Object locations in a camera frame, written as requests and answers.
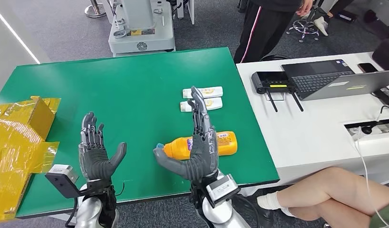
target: laptop keyboard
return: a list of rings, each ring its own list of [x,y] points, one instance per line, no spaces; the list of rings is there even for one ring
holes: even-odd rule
[[[301,98],[312,94],[325,87],[327,84],[334,81],[336,78],[343,75],[352,75],[354,72],[347,71],[341,73],[324,74],[324,75],[311,75],[311,76],[298,76],[292,77],[295,85],[297,86],[297,94]]]

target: person's hand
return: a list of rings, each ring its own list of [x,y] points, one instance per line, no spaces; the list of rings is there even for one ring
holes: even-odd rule
[[[109,160],[104,147],[101,123],[96,130],[97,118],[93,112],[84,116],[81,126],[81,143],[78,145],[79,161],[82,174],[88,181],[110,180],[116,168],[126,155],[127,144],[121,142],[115,155]]]
[[[164,152],[164,145],[158,144],[153,150],[158,164],[190,181],[199,181],[201,178],[213,174],[218,168],[217,135],[211,125],[201,92],[192,87],[194,102],[188,100],[193,110],[193,145],[190,158],[179,161],[168,157]]]
[[[296,12],[297,15],[300,17],[305,16],[311,10],[312,4],[313,0],[302,0],[302,5]]]

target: orange bottle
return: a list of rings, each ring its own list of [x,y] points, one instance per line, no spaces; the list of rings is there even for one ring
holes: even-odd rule
[[[192,149],[192,137],[177,138],[164,146],[164,151],[168,157],[178,160],[189,159]],[[238,143],[234,132],[217,133],[218,155],[231,155],[236,153]]]

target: white tube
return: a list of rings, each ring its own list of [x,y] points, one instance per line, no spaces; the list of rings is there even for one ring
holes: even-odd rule
[[[203,98],[212,98],[212,97],[223,96],[223,88],[221,86],[203,88],[203,89],[199,89],[199,90],[202,93]],[[182,91],[182,93],[183,93],[183,98],[193,98],[191,89],[184,89]]]
[[[221,99],[221,97],[208,98],[205,99],[204,102],[206,103],[207,110],[214,110],[223,107],[223,100]],[[180,107],[181,107],[181,112],[192,111],[192,107],[187,103],[187,101],[182,101],[180,103]]]

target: floor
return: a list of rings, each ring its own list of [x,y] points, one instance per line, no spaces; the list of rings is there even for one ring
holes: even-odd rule
[[[112,57],[107,43],[110,25],[106,18],[90,19],[83,10],[88,0],[63,0],[53,4],[47,0],[9,0],[13,10],[25,22],[30,32],[47,52],[50,59],[70,61],[87,58]],[[228,46],[234,54],[241,33],[243,14],[238,13],[238,0],[196,0],[194,26],[189,17],[175,20],[177,50]],[[357,13],[364,12],[358,5],[350,6]],[[369,32],[361,22],[347,24],[333,20],[330,36],[315,41],[307,37],[298,42],[300,35],[292,33],[283,38],[272,51],[273,54],[291,58],[313,57],[373,51],[380,39]],[[164,199],[138,204],[118,206],[118,227],[185,227],[205,228],[196,215],[188,197]],[[238,209],[252,227],[252,213]],[[306,222],[290,218],[277,211],[274,213],[275,228],[320,228],[322,220]],[[60,228],[64,222],[50,217],[31,218],[1,223],[0,228]]]

